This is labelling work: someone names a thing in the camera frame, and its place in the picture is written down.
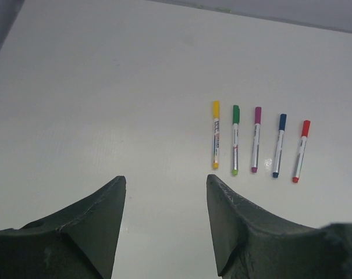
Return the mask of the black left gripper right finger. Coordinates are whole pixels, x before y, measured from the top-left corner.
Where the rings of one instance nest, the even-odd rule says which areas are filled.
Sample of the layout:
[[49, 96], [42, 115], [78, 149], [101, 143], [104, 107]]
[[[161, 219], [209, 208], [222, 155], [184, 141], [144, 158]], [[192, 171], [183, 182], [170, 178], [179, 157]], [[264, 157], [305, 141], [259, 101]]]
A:
[[222, 278], [352, 278], [352, 223], [311, 228], [276, 216], [207, 177], [207, 206]]

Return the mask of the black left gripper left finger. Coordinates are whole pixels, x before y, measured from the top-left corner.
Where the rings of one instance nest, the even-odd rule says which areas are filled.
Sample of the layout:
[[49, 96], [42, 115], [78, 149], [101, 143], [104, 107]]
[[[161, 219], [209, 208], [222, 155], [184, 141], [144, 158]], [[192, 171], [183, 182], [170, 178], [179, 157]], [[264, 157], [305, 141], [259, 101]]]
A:
[[0, 278], [111, 278], [125, 197], [117, 176], [49, 216], [0, 230]]

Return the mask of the yellow pen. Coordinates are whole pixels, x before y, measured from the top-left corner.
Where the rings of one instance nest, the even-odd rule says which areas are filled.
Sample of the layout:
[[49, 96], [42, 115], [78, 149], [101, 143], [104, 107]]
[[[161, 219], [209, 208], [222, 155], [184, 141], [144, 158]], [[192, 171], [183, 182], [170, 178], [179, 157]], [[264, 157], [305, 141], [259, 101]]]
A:
[[219, 167], [219, 136], [220, 136], [219, 118], [214, 119], [214, 151], [213, 151], [213, 162], [212, 162], [212, 168], [214, 170], [218, 169]]

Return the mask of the red pen cap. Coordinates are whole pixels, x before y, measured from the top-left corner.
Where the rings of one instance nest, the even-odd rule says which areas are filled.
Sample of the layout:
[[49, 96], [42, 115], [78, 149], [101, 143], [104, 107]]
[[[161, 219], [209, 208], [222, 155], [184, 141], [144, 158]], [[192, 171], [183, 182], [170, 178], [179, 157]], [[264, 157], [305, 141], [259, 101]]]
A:
[[301, 131], [302, 137], [308, 137], [308, 133], [310, 130], [310, 124], [311, 124], [311, 122], [309, 120], [303, 121], [303, 127], [302, 127], [302, 131]]

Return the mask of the blue pen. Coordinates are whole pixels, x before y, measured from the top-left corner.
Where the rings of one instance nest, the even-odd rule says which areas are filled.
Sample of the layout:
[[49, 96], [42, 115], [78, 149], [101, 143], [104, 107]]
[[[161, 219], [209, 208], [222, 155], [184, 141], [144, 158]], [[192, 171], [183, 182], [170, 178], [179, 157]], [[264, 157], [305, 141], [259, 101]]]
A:
[[273, 172], [272, 172], [273, 178], [278, 178], [279, 173], [280, 173], [280, 163], [281, 163], [281, 158], [282, 158], [284, 133], [285, 133], [285, 131], [279, 131], [279, 134], [278, 134], [275, 157], [274, 157], [274, 161], [273, 161], [273, 165], [272, 165], [273, 166]]

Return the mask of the red pen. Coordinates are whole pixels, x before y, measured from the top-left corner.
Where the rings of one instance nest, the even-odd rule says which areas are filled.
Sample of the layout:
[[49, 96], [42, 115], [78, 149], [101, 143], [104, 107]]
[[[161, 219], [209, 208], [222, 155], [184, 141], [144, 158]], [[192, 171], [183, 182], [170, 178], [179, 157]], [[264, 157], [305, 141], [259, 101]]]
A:
[[296, 164], [294, 167], [294, 173], [293, 173], [293, 177], [292, 177], [293, 183], [298, 183], [298, 181], [300, 179], [301, 168], [303, 165], [303, 159], [304, 159], [304, 153], [305, 153], [307, 139], [308, 139], [308, 137], [302, 137], [302, 136], [300, 137], [300, 145], [299, 145], [299, 149], [298, 149], [298, 153], [297, 153], [297, 157], [296, 157]]

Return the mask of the blue pen cap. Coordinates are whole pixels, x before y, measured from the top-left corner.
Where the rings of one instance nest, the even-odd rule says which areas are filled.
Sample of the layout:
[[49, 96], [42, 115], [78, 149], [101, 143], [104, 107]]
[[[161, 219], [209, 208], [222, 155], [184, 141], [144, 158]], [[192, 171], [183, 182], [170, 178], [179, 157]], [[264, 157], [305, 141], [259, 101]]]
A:
[[286, 127], [287, 114], [281, 114], [279, 119], [279, 131], [284, 131]]

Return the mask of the green pen cap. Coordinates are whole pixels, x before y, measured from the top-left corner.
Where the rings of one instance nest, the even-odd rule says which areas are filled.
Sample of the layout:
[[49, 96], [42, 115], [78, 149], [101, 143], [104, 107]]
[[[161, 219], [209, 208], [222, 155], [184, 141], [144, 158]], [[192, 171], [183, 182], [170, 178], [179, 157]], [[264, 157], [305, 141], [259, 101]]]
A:
[[233, 124], [240, 123], [240, 108], [239, 105], [233, 105]]

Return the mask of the purple pen cap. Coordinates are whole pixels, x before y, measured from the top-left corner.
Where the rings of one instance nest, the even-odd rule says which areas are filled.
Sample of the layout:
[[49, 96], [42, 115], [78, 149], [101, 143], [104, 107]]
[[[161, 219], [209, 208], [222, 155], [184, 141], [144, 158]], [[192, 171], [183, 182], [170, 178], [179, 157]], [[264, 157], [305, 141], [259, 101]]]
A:
[[254, 124], [261, 124], [262, 107], [255, 108]]

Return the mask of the purple pen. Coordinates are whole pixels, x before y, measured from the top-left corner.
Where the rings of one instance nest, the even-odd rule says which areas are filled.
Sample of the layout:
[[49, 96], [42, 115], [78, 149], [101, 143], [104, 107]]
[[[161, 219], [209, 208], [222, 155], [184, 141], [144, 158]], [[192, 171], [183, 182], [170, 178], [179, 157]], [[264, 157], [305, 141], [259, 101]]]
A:
[[253, 150], [251, 155], [252, 173], [256, 173], [258, 170], [260, 129], [261, 129], [261, 124], [254, 124]]

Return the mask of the green pen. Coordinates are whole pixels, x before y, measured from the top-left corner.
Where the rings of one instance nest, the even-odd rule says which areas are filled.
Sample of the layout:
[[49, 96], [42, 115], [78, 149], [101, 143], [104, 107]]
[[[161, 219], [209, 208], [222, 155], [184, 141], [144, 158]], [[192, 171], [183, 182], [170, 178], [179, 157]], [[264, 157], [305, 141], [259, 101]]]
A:
[[233, 129], [232, 175], [237, 176], [239, 172], [239, 124], [232, 124], [232, 129]]

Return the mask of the yellow pen cap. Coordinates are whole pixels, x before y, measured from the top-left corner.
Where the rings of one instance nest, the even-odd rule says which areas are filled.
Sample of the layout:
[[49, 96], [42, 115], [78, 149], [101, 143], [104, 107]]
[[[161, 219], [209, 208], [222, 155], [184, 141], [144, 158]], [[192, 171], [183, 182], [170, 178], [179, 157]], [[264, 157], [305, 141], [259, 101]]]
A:
[[213, 101], [212, 114], [213, 114], [214, 119], [218, 119], [220, 117], [220, 103], [219, 103], [219, 101]]

